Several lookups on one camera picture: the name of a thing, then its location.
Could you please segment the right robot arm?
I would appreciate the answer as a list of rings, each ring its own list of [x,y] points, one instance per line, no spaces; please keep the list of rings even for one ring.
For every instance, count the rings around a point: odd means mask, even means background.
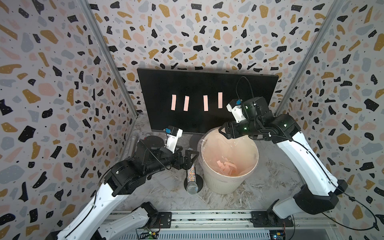
[[[227,110],[233,122],[223,124],[219,132],[228,140],[243,136],[261,137],[276,144],[292,161],[304,185],[294,196],[276,200],[267,210],[271,220],[285,219],[296,213],[317,215],[333,210],[348,184],[338,180],[321,163],[310,148],[297,122],[287,114],[275,117],[265,98],[256,97],[243,102],[231,100]]]

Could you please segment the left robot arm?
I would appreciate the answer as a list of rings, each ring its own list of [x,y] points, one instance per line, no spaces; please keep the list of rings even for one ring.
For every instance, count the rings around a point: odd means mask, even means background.
[[[160,213],[152,203],[145,202],[130,214],[113,222],[107,217],[137,188],[153,175],[165,170],[190,170],[199,152],[183,150],[157,136],[139,140],[133,156],[111,167],[98,184],[91,201],[63,230],[48,234],[48,240],[115,240],[128,232],[145,232],[145,238],[157,239],[161,229],[171,226],[172,213]]]

